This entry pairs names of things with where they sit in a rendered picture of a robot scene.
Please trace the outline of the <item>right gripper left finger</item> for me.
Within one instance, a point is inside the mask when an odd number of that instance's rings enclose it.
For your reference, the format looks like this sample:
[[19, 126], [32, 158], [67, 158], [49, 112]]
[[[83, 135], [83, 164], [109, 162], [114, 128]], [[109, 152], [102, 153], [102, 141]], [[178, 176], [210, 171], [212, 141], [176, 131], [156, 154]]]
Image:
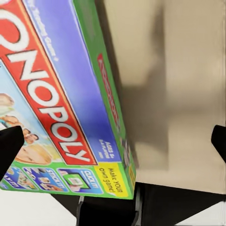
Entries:
[[24, 144], [21, 126], [0, 130], [0, 181]]

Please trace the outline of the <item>board game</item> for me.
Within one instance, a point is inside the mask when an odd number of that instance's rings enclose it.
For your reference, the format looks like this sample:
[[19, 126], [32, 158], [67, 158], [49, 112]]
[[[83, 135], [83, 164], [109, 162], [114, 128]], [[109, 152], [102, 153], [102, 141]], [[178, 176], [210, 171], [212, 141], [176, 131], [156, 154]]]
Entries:
[[0, 190], [134, 198], [136, 169], [95, 0], [0, 0]]

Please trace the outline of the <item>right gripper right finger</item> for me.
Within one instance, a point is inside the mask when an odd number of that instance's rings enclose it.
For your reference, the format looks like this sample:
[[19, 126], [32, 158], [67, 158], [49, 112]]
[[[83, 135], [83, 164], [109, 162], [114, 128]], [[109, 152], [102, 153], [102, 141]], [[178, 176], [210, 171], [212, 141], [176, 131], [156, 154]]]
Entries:
[[212, 132], [211, 142], [226, 163], [226, 127], [216, 125]]

